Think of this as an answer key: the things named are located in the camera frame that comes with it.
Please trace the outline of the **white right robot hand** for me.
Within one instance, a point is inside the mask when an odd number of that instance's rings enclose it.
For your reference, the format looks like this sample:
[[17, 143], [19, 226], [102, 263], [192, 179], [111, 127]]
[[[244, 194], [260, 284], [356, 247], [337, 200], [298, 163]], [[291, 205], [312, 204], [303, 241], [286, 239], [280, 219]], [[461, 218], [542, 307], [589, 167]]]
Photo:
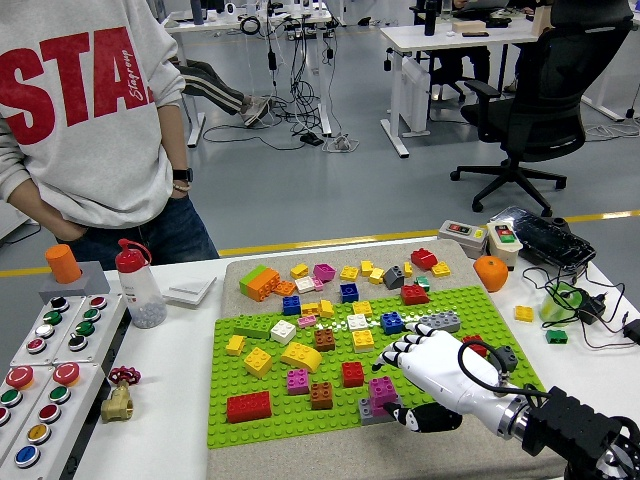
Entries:
[[408, 402], [387, 403], [384, 409], [407, 429], [429, 433], [457, 428], [462, 416], [477, 417], [492, 433], [512, 437], [516, 415], [524, 398], [491, 389], [499, 385], [499, 371], [474, 350], [445, 330], [422, 323], [406, 325], [409, 333], [389, 344], [376, 359], [373, 370], [389, 364], [401, 370], [414, 386], [434, 402], [410, 408]]

